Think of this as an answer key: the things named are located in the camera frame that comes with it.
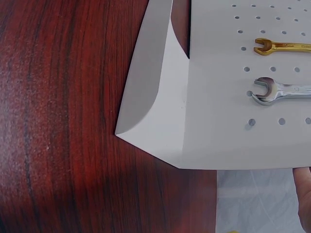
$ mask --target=white plastic sheet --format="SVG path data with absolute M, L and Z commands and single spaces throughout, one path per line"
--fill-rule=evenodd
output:
M 291 169 L 218 171 L 216 233 L 304 233 Z

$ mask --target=silver wrench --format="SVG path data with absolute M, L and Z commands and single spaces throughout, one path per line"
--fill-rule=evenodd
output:
M 311 85 L 281 84 L 268 77 L 256 79 L 254 83 L 267 87 L 265 95 L 252 94 L 253 99 L 262 105 L 271 105 L 285 98 L 311 98 Z

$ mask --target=combination wrench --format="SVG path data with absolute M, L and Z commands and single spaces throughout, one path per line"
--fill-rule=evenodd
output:
M 278 43 L 266 38 L 257 38 L 255 42 L 263 45 L 262 48 L 254 47 L 254 51 L 262 56 L 267 56 L 276 51 L 311 52 L 311 44 Z
M 265 95 L 252 93 L 253 99 L 262 105 L 271 105 L 285 98 L 311 98 L 311 85 L 282 84 L 268 77 L 258 78 L 254 83 L 267 88 Z

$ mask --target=wrench handle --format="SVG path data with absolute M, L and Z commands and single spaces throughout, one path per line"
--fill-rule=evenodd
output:
M 311 44 L 274 43 L 274 50 L 311 52 Z
M 285 97 L 311 98 L 310 85 L 287 85 L 282 88 L 282 95 Z

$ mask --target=wooden table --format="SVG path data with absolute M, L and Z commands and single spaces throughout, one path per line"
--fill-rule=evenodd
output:
M 215 171 L 114 136 L 147 3 L 0 0 L 0 232 L 215 232 Z

